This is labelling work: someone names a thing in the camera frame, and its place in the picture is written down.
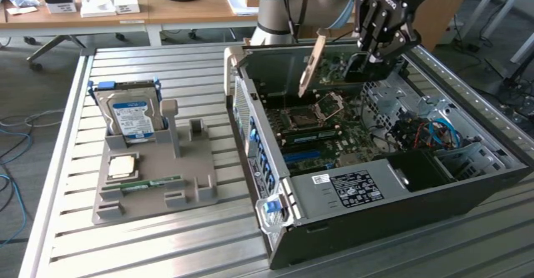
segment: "metal workbench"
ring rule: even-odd
[[[531,177],[464,216],[270,271],[225,114],[225,46],[98,49],[94,55],[79,57],[19,277],[508,278],[534,272]],[[440,69],[431,56],[415,51]],[[451,73],[444,69],[441,73],[532,155],[531,139]],[[104,120],[85,95],[86,82],[154,76],[161,80],[162,97],[176,98],[177,125],[194,117],[202,117],[208,125],[221,200],[190,211],[93,226]],[[435,91],[419,74],[409,79],[423,92]]]

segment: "paper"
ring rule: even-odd
[[[256,15],[258,7],[246,7],[244,0],[226,0],[229,8],[236,16],[250,16]]]
[[[5,10],[7,11],[9,14],[27,14],[31,11],[37,11],[33,6],[25,8],[7,8]]]

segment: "white label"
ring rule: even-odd
[[[321,175],[316,175],[316,176],[310,176],[310,179],[313,180],[314,184],[318,183],[326,183],[330,181],[330,177],[328,174],[321,174]]]
[[[332,136],[334,134],[334,131],[328,131],[328,132],[320,132],[318,133],[318,138]]]
[[[308,136],[308,137],[300,137],[298,139],[293,139],[293,142],[305,142],[305,141],[310,141],[313,139],[316,139],[316,136]]]
[[[113,104],[113,112],[122,135],[130,139],[142,139],[153,134],[150,117],[145,115],[146,102]]]
[[[140,189],[146,189],[148,188],[148,186],[144,184],[144,185],[141,185],[141,186],[129,186],[129,187],[124,187],[122,189],[121,189],[121,191],[122,192],[134,192],[134,191],[137,191],[137,190],[140,190]]]
[[[121,20],[118,21],[120,24],[142,24],[144,20]]]
[[[23,8],[6,8],[5,10],[9,14],[25,14],[27,12],[37,11],[34,6]]]

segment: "sticker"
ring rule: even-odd
[[[116,121],[126,138],[142,139],[153,134],[152,120],[145,115],[146,102],[116,103],[112,107]]]
[[[318,138],[332,136],[333,134],[334,134],[334,131],[320,132],[318,133]]]
[[[148,186],[144,184],[141,186],[130,186],[130,187],[124,187],[121,189],[122,192],[134,192],[134,191],[140,191],[141,189],[146,189]]]
[[[329,180],[338,200],[346,208],[384,198],[366,171],[338,175]]]
[[[144,20],[121,20],[118,21],[120,24],[142,24]]]
[[[316,136],[300,137],[298,139],[293,139],[292,142],[305,142],[316,139]]]
[[[310,179],[313,180],[314,184],[318,183],[326,183],[330,181],[330,177],[328,174],[321,174],[321,175],[316,175],[316,176],[310,176]]]

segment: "circuit board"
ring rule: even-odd
[[[344,83],[344,69],[348,66],[348,53],[324,53],[318,67],[314,71],[314,77],[321,84]]]
[[[292,176],[368,162],[384,151],[358,121],[352,100],[329,92],[313,104],[265,110]]]

